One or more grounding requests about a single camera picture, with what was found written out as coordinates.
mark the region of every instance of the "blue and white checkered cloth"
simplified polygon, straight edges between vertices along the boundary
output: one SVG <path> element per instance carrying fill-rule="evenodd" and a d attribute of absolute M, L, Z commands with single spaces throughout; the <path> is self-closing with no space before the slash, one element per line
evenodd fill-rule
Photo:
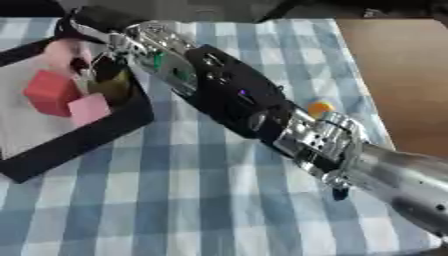
<path fill-rule="evenodd" d="M 0 19 L 0 50 L 50 35 L 54 22 Z M 172 25 L 302 106 L 331 102 L 391 146 L 333 20 Z M 291 161 L 135 72 L 157 121 L 25 184 L 0 178 L 0 255 L 390 255 L 439 245 L 362 191 L 334 202 Z"/>

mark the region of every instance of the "wooden table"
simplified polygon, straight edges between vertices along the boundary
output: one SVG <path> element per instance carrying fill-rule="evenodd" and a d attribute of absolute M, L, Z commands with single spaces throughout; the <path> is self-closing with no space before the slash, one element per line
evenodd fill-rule
<path fill-rule="evenodd" d="M 448 157 L 448 30 L 434 20 L 339 20 L 399 150 Z"/>

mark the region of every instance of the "red block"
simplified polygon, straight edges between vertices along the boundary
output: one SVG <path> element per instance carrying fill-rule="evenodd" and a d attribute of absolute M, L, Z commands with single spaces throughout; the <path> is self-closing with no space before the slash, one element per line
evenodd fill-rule
<path fill-rule="evenodd" d="M 23 91 L 41 113 L 70 116 L 68 103 L 81 97 L 73 80 L 54 72 L 40 70 Z"/>

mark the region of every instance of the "robotic arm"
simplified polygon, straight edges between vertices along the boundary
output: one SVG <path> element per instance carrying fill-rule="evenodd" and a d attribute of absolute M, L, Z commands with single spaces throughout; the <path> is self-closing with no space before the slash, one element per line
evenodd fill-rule
<path fill-rule="evenodd" d="M 448 162 L 372 145 L 363 127 L 341 113 L 314 119 L 247 64 L 155 21 L 83 7 L 62 18 L 55 34 L 105 44 L 104 54 L 115 61 L 132 58 L 216 122 L 332 187 L 336 200 L 359 187 L 421 228 L 448 236 Z"/>

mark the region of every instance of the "black box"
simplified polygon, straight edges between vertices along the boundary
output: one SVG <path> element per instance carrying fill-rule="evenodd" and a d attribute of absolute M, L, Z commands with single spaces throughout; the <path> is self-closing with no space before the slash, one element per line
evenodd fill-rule
<path fill-rule="evenodd" d="M 49 38 L 0 53 L 0 68 L 34 57 L 55 40 Z M 130 71 L 132 98 L 113 113 L 94 123 L 40 144 L 25 152 L 0 160 L 0 172 L 22 183 L 64 162 L 136 130 L 154 120 L 151 103 Z"/>

